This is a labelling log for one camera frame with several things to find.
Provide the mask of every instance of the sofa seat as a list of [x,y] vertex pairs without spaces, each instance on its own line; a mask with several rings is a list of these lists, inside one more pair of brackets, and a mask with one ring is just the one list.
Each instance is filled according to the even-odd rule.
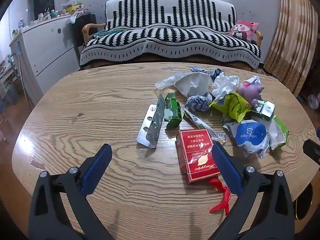
[[221,62],[242,61],[253,69],[260,63],[261,49],[225,34],[197,29],[141,28],[94,36],[85,45],[80,64],[92,60],[126,61],[143,53],[167,58],[205,55]]

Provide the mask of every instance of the wooden floor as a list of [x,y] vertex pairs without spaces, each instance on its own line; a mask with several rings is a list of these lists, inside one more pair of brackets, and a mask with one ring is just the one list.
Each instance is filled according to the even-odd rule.
[[[302,103],[302,105],[315,128],[317,129],[320,127],[320,112],[313,111],[308,108],[306,104]],[[31,195],[26,191],[13,173],[11,157],[16,139],[28,115],[28,105],[24,96],[21,95],[16,105],[10,105],[5,110],[4,116],[7,119],[7,123],[0,124],[0,130],[7,138],[6,142],[3,140],[0,142],[0,199],[13,222],[17,225],[23,225],[23,227],[19,229],[25,235],[28,233],[27,220]],[[2,225],[4,225],[4,222],[7,223],[8,221],[8,217],[6,218],[3,214],[4,210],[0,204],[0,223]]]

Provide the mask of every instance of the curtain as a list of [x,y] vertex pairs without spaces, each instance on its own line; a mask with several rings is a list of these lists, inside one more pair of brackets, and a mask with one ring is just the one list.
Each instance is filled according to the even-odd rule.
[[297,96],[316,48],[318,15],[309,0],[281,0],[279,24],[264,69]]

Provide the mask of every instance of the pink toy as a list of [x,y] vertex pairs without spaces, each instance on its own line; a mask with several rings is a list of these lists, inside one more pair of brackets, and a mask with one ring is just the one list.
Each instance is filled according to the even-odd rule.
[[236,92],[241,95],[253,108],[258,107],[258,98],[261,91],[264,89],[261,85],[250,85],[248,83],[240,84]]

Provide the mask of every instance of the metal bolt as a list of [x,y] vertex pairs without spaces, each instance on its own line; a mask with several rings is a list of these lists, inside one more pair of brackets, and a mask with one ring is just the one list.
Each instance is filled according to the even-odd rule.
[[77,171],[78,171],[78,168],[77,168],[77,167],[72,167],[72,168],[69,170],[69,172],[70,172],[71,174],[75,174]]
[[282,171],[277,171],[277,175],[278,175],[279,177],[282,177],[282,176],[283,176],[283,172],[282,172]]
[[254,171],[255,171],[254,167],[252,167],[252,166],[247,167],[247,172],[253,173]]
[[47,174],[48,174],[48,173],[47,173],[46,171],[43,171],[43,172],[40,173],[40,177],[41,177],[41,178],[44,178],[45,176],[47,176]]

